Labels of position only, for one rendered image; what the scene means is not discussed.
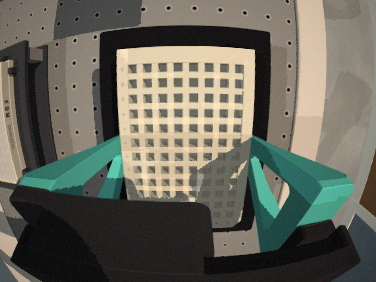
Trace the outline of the grey perforated base plate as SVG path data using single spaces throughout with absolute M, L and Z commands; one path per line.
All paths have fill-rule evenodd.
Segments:
M 170 25 L 268 31 L 271 85 L 267 142 L 291 152 L 299 87 L 297 0 L 0 0 L 0 50 L 48 45 L 48 88 L 57 158 L 104 142 L 100 33 Z M 214 257 L 260 253 L 251 230 L 213 233 Z

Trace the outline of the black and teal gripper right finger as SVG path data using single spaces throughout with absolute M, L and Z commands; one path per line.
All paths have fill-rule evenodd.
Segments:
M 281 210 L 259 160 L 289 186 Z M 332 220 L 354 189 L 346 174 L 253 135 L 248 179 L 260 253 L 278 250 L 299 226 Z

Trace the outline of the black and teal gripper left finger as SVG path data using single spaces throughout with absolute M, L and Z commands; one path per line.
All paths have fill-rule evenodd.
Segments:
M 98 197 L 119 199 L 124 177 L 120 135 L 32 170 L 23 176 L 18 185 L 48 189 L 55 193 L 84 196 L 83 185 L 112 159 Z

